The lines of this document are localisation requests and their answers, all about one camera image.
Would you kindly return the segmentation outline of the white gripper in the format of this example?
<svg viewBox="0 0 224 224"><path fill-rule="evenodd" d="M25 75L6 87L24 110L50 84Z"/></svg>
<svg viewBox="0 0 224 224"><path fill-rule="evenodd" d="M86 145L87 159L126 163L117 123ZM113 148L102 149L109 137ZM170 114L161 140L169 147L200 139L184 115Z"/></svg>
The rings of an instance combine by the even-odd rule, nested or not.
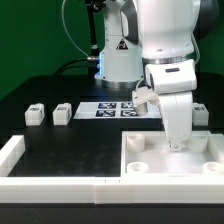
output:
<svg viewBox="0 0 224 224"><path fill-rule="evenodd" d="M146 80L159 98L165 133L173 151L180 151L192 131L192 91L197 88L194 61L148 64Z"/></svg>

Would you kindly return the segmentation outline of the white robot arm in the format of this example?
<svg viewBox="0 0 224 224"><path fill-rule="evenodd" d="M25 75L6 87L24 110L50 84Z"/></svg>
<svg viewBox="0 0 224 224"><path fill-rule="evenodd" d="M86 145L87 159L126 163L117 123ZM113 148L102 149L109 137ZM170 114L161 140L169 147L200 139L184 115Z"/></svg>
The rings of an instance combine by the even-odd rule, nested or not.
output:
<svg viewBox="0 0 224 224"><path fill-rule="evenodd" d="M157 104L174 151L189 141L192 91L197 88L195 39L218 17L217 0L103 0L105 46L95 80L110 88L134 87L133 107L147 114Z"/></svg>

